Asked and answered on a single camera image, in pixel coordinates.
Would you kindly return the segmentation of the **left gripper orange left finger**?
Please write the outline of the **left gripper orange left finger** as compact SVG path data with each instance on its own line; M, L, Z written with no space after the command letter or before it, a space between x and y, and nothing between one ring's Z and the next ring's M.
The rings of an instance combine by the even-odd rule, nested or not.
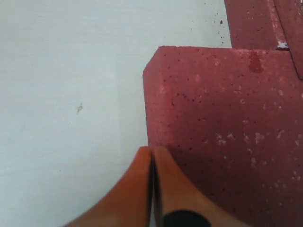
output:
M148 227L152 205L152 152L140 147L127 171L92 208L67 227Z

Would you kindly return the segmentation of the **left gripper black-backed right finger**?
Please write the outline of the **left gripper black-backed right finger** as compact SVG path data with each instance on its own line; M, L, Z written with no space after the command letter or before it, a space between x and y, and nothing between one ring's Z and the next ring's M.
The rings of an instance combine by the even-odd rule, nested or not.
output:
M169 150L154 152L154 208L160 227L245 227L202 194L179 168Z

